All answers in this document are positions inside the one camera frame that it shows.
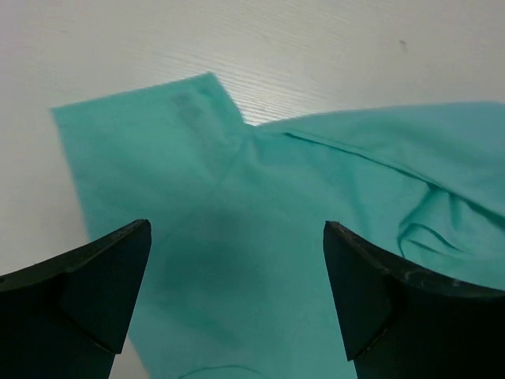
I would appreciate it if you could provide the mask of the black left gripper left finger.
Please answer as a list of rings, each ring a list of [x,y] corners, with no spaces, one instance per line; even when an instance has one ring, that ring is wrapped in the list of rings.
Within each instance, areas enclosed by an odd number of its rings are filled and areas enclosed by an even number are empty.
[[[121,354],[152,244],[135,220],[1,278],[3,378],[107,378]]]

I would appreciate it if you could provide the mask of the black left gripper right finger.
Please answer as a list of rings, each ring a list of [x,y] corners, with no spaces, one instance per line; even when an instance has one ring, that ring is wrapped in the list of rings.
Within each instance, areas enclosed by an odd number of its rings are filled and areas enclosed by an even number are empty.
[[[340,223],[324,259],[359,378],[501,378],[504,293],[417,265]]]

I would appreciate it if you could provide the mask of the teal green t-shirt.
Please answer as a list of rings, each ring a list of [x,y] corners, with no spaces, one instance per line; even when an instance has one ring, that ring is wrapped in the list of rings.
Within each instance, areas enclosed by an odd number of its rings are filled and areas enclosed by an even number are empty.
[[[504,106],[250,126],[210,73],[53,109],[91,238],[152,245],[129,336],[152,378],[353,378],[323,254],[337,221],[504,286]]]

